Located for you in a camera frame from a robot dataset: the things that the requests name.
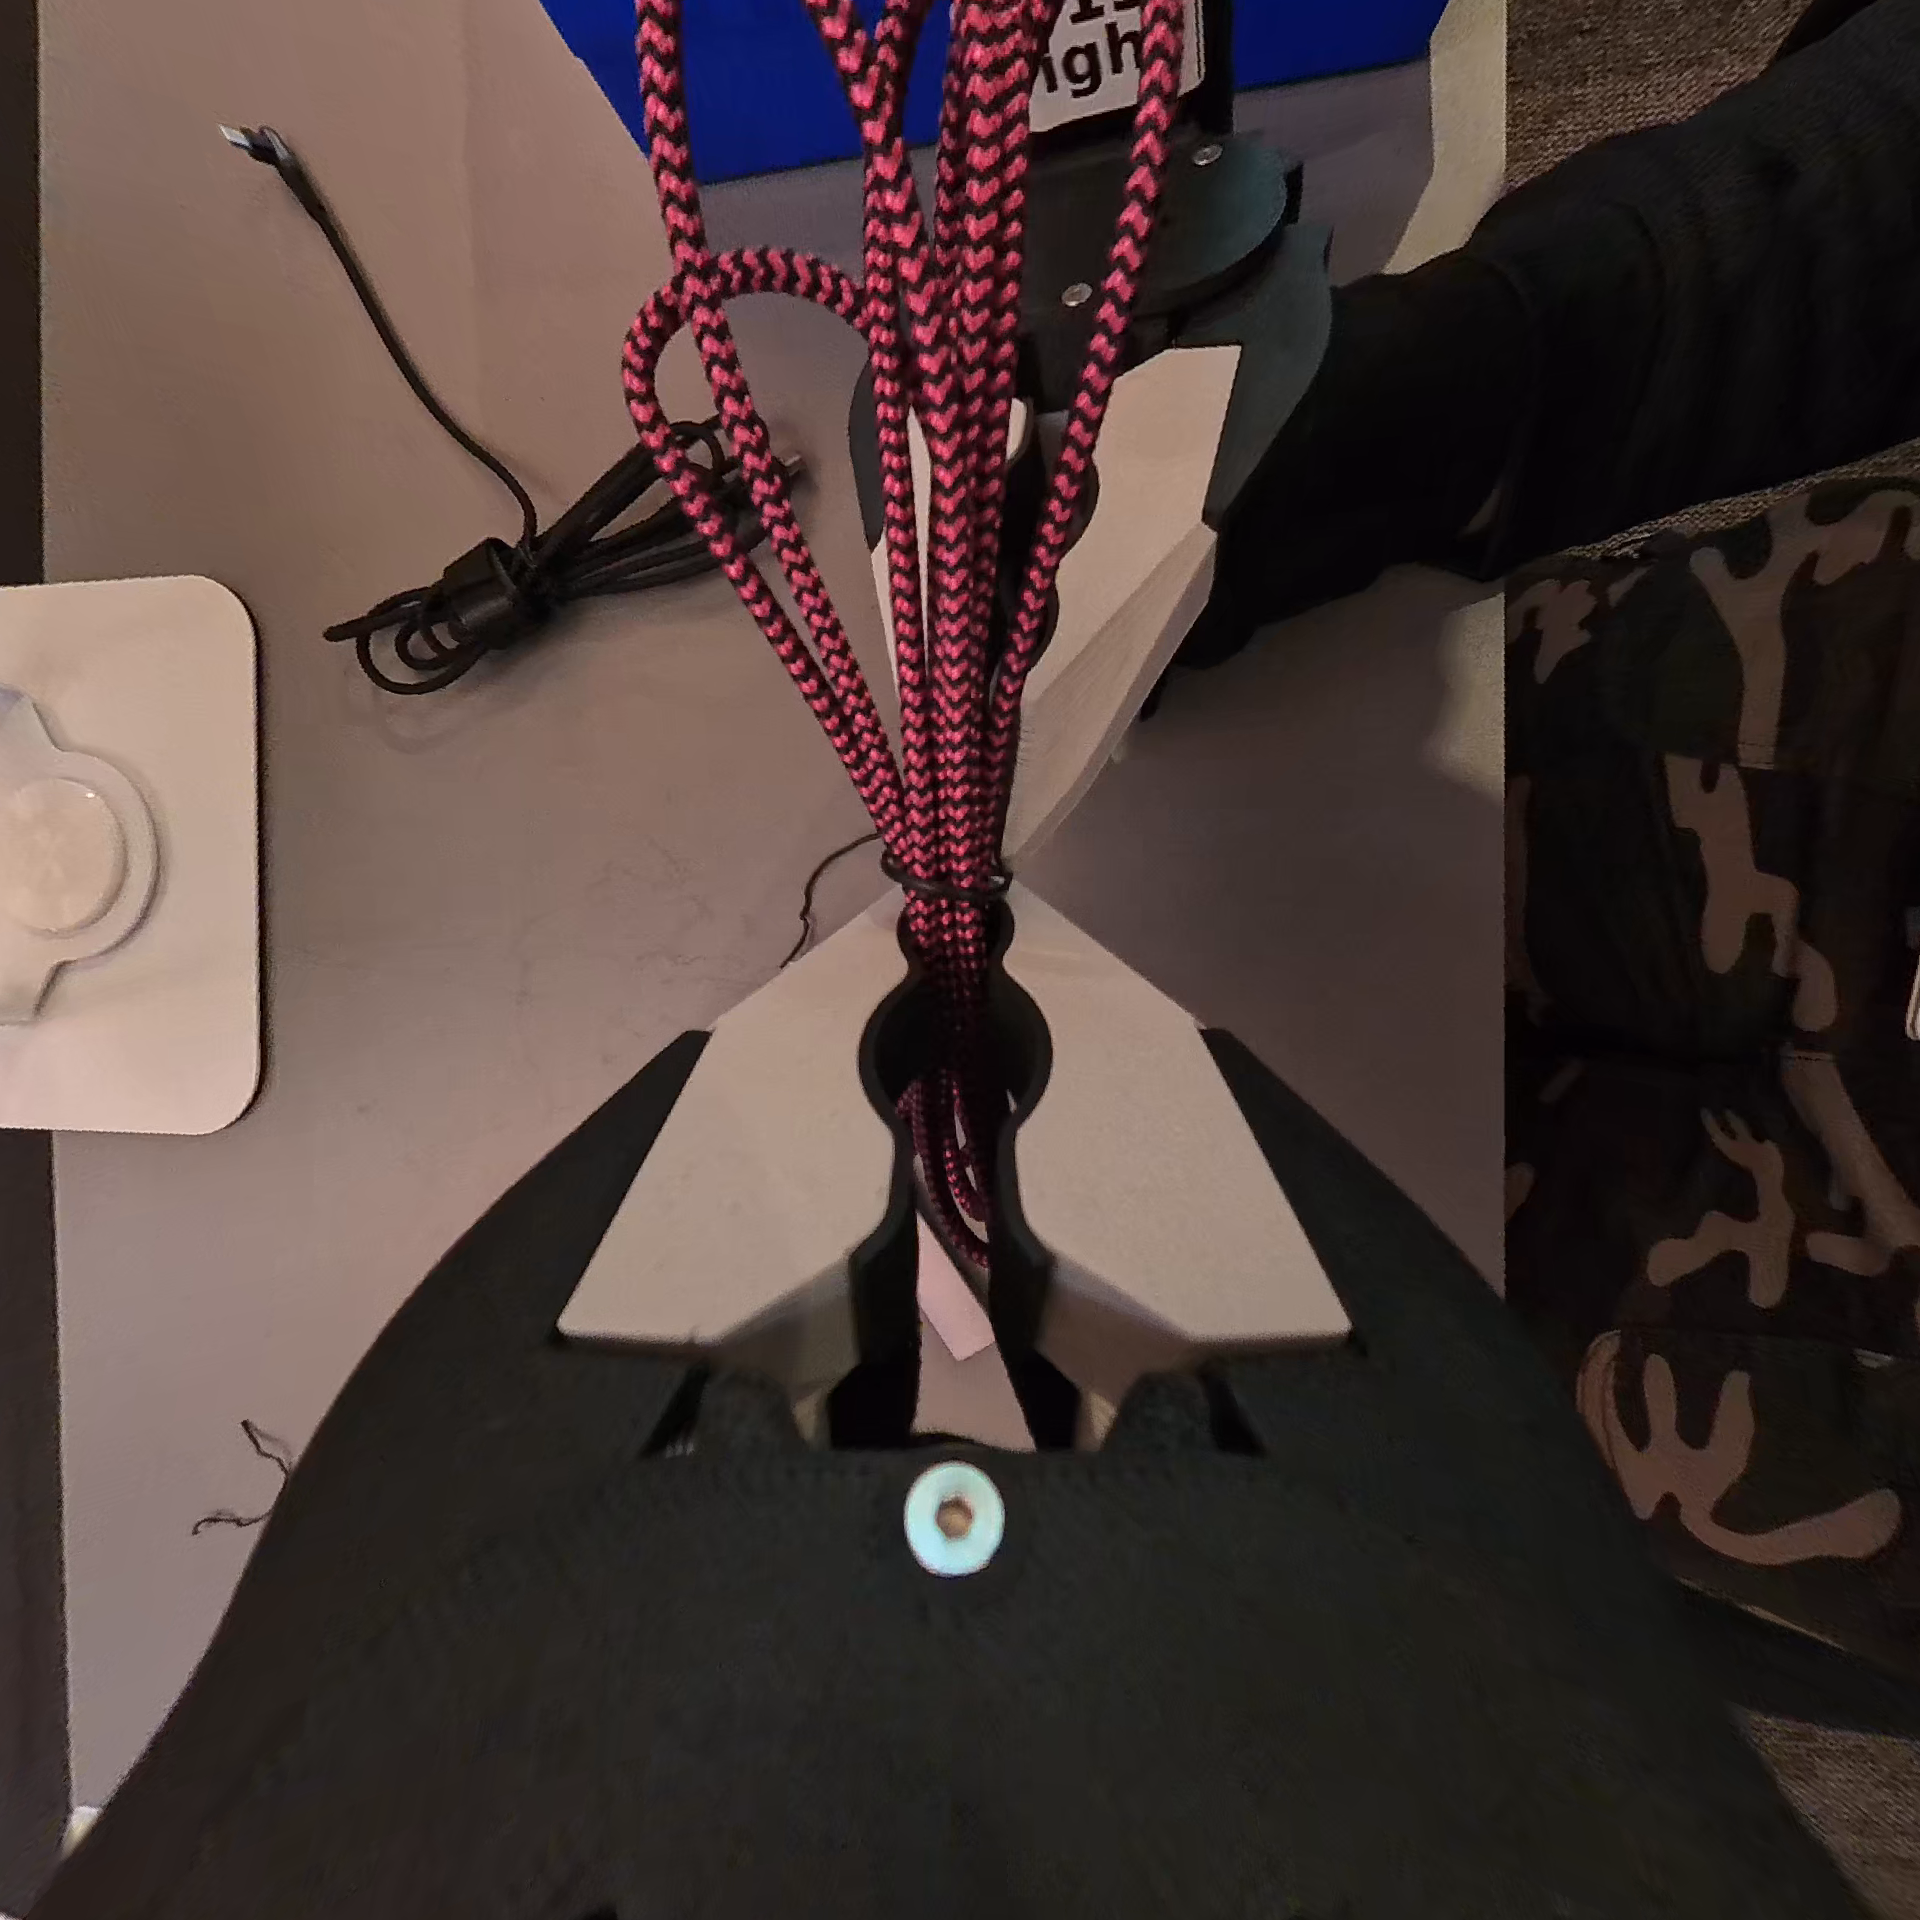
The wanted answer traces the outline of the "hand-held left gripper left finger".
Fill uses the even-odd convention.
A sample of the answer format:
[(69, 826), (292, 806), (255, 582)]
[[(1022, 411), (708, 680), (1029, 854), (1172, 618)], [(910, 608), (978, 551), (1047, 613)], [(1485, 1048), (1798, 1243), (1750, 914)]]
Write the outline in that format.
[(910, 992), (886, 893), (701, 1035), (559, 1309), (591, 1347), (774, 1380), (834, 1445), (916, 1411), (916, 1186), (870, 1029)]

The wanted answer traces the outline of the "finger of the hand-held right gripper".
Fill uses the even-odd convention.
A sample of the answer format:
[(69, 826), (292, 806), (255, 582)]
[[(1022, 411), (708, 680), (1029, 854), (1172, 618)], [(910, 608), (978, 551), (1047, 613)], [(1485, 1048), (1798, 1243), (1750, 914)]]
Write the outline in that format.
[(1095, 510), (1065, 554), (1057, 619), (1024, 680), (1012, 840), (1044, 843), (1112, 756), (1205, 606), (1205, 524), (1236, 346), (1168, 349), (1112, 388), (1095, 445)]
[[(863, 397), (861, 400), (861, 528), (863, 536), (870, 548), (870, 576), (872, 576), (872, 598), (880, 613), (884, 650), (886, 650), (886, 664), (898, 680), (898, 664), (896, 664), (896, 595), (893, 595), (893, 565), (890, 565), (890, 546), (886, 535), (886, 508), (888, 508), (888, 485), (880, 471), (880, 447), (878, 447), (880, 430), (878, 430), (878, 400)], [(1005, 435), (1005, 508), (1012, 510), (1017, 504), (1017, 483), (1024, 485), (1022, 472), (1029, 453), (1037, 444), (1037, 405), (1030, 397), (1015, 397), (1010, 410), (1010, 422)], [(932, 636), (932, 559), (928, 555), (929, 532), (932, 532), (932, 510), (929, 510), (929, 463), (928, 463), (928, 445), (921, 435), (921, 426), (916, 418), (906, 418), (906, 478), (910, 490), (913, 496), (913, 532), (919, 541), (919, 598), (922, 603), (922, 632)], [(1005, 643), (1005, 631), (1001, 628), (1005, 619), (1015, 618), (1010, 608), (1017, 603), (1017, 588), (1005, 586), (999, 580), (997, 598), (990, 606), (990, 652), (988, 652), (988, 678), (984, 678), (984, 698), (982, 704), (991, 706), (991, 694), (997, 692), (997, 680), (1001, 676), (1001, 653)]]

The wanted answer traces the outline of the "black thread scrap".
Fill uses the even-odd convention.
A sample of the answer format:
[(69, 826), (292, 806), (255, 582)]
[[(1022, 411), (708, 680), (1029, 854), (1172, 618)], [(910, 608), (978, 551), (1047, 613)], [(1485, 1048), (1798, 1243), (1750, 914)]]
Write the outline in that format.
[(839, 848), (831, 848), (829, 852), (824, 852), (810, 866), (810, 871), (806, 872), (806, 877), (802, 883), (802, 893), (800, 893), (800, 930), (797, 930), (794, 942), (785, 949), (785, 954), (778, 960), (781, 972), (788, 970), (790, 964), (794, 964), (818, 940), (818, 898), (820, 898), (820, 890), (822, 890), (822, 883), (828, 879), (828, 875), (840, 862), (846, 862), (848, 858), (852, 858), (852, 854), (857, 854), (865, 848), (876, 848), (876, 845), (881, 845), (881, 834), (880, 832), (861, 832), (858, 837), (848, 838)]
[(271, 1515), (271, 1508), (276, 1506), (278, 1491), (290, 1482), (292, 1471), (295, 1471), (296, 1453), (292, 1450), (288, 1450), (288, 1445), (282, 1440), (278, 1440), (273, 1432), (264, 1430), (250, 1416), (241, 1416), (238, 1429), (240, 1429), (250, 1456), (273, 1470), (276, 1488), (273, 1488), (271, 1495), (266, 1495), (266, 1499), (262, 1504), (253, 1504), (253, 1506), (246, 1506), (246, 1508), (226, 1504), (226, 1506), (215, 1506), (215, 1508), (201, 1514), (189, 1524), (189, 1532), (186, 1532), (189, 1539), (199, 1539), (202, 1533), (221, 1532), (221, 1530), (231, 1530), (231, 1532), (260, 1530), (266, 1522), (266, 1518)]

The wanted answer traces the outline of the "camouflage trousers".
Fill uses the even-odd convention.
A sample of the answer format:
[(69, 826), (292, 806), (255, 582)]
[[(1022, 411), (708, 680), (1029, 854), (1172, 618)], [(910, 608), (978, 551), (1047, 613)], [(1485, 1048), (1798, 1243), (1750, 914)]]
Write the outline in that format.
[(1914, 479), (1503, 621), (1503, 1295), (1673, 1576), (1914, 1680)]

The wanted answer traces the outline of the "blue plastic bin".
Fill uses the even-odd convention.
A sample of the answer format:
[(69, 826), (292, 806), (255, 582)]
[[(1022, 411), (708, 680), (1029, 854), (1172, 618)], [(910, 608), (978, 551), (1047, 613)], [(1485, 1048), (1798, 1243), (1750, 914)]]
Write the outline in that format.
[[(645, 144), (634, 7), (542, 3), (623, 128)], [(1030, 128), (1042, 134), (1129, 112), (1137, 92), (1141, 5), (1063, 5), (1039, 58)], [(1271, 88), (1364, 74), (1429, 53), (1441, 3), (1232, 5), (1232, 83)], [(831, 60), (800, 3), (682, 7), (682, 88), (695, 176), (726, 183), (858, 152)]]

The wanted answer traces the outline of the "person's right forearm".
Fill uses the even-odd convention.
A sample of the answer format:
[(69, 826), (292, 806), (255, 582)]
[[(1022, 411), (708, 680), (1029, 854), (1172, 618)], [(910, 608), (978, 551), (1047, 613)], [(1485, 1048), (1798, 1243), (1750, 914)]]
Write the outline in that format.
[(1917, 5), (1812, 5), (1750, 83), (1556, 163), (1463, 251), (1527, 340), (1487, 573), (1914, 442)]

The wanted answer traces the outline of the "person's right hand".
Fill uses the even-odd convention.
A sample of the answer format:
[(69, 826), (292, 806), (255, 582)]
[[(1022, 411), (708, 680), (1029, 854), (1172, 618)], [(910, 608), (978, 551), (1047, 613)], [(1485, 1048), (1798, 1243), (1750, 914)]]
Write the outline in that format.
[(1223, 518), (1172, 662), (1223, 664), (1396, 567), (1490, 580), (1527, 357), (1519, 298), (1469, 251), (1335, 287), (1328, 352)]

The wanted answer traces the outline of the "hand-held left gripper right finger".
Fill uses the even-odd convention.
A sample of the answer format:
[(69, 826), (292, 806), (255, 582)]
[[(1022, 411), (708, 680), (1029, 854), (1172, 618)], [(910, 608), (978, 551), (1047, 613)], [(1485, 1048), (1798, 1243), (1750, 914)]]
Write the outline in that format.
[(991, 1330), (1042, 1450), (1144, 1375), (1319, 1354), (1352, 1320), (1174, 998), (1015, 884), (991, 955)]

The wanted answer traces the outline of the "white adjustable stand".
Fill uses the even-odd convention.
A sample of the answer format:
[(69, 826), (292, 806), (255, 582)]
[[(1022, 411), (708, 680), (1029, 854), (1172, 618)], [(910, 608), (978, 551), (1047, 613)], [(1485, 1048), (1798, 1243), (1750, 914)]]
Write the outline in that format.
[(258, 646), (207, 578), (1, 589), (1, 1124), (213, 1135), (262, 1075)]

